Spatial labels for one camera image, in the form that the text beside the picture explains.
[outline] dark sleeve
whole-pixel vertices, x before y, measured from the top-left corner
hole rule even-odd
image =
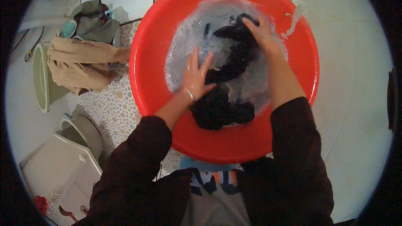
[[[271,125],[274,167],[282,188],[294,197],[299,216],[311,223],[332,223],[332,186],[307,99],[296,98],[276,108]]]
[[[128,197],[141,200],[160,169],[160,162],[172,145],[172,133],[159,117],[141,122],[109,157],[99,182],[94,186],[88,216],[124,206]]]

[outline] red plastic basin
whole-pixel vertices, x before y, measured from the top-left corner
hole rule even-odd
[[[202,0],[157,0],[141,21],[129,61],[130,83],[135,102],[143,116],[153,115],[171,97],[165,83],[164,66],[176,28]],[[291,25],[295,5],[290,0],[249,0],[259,11],[273,17],[278,33]],[[318,86],[319,62],[317,46],[308,23],[302,17],[284,44],[289,65],[313,104]],[[245,126],[219,131],[201,129],[190,111],[184,112],[173,132],[172,147],[192,158],[210,163],[240,163],[264,156],[272,151],[270,106]]]

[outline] clothes pile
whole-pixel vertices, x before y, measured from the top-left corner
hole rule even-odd
[[[242,22],[248,18],[256,26],[258,20],[243,13],[232,17],[231,26],[216,30],[213,35],[218,38],[232,40],[228,61],[219,69],[210,69],[205,77],[205,84],[217,83],[217,87],[206,93],[195,102],[190,110],[200,128],[219,130],[233,123],[246,124],[254,119],[254,105],[249,102],[229,102],[230,87],[225,84],[238,78],[246,70],[248,64],[258,58],[259,46],[252,33]],[[209,33],[210,24],[205,26],[204,39]]]
[[[109,63],[129,59],[129,49],[111,45],[119,24],[101,0],[75,8],[48,48],[53,81],[78,95],[106,88],[116,76]]]

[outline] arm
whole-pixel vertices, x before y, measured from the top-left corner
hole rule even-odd
[[[265,52],[269,63],[269,84],[271,90],[272,110],[280,105],[298,97],[305,97],[296,76],[285,60],[281,47],[274,40],[271,28],[263,18],[257,18],[260,26],[257,27],[247,18],[243,18],[244,24],[250,29],[256,41]]]
[[[293,199],[292,208],[288,208],[293,213],[289,220],[303,218],[308,225],[331,224],[332,187],[321,158],[321,138],[311,108],[272,38],[268,23],[258,20],[260,27],[248,19],[243,21],[269,62],[273,163],[281,189]]]
[[[201,68],[198,68],[198,48],[196,47],[188,57],[180,91],[155,113],[155,116],[162,118],[166,122],[171,131],[173,131],[174,125],[183,111],[216,86],[216,84],[205,85],[205,76],[211,61],[212,53],[209,53],[205,58],[204,64]]]
[[[172,145],[176,121],[188,105],[215,86],[205,86],[212,53],[201,68],[197,55],[196,48],[188,58],[181,90],[155,116],[143,117],[128,139],[113,151],[93,188],[88,218],[121,207],[127,197],[141,200],[141,195],[147,192]]]

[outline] soapy water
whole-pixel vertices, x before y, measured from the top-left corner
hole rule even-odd
[[[165,80],[170,92],[178,91],[181,86],[183,70],[194,47],[199,47],[199,65],[202,65],[209,51],[214,54],[211,67],[220,68],[225,64],[233,41],[212,34],[221,27],[232,25],[233,18],[242,13],[252,17],[262,16],[256,10],[256,5],[246,0],[205,0],[198,3],[198,7],[180,23],[170,44],[165,63]],[[207,24],[210,24],[210,28],[204,38]],[[276,33],[274,25],[270,26],[273,38],[281,45],[287,60],[285,45]],[[250,101],[255,107],[255,114],[263,111],[268,106],[270,98],[268,63],[264,53],[260,51],[258,58],[249,63],[243,74],[224,84],[229,88],[229,102]]]

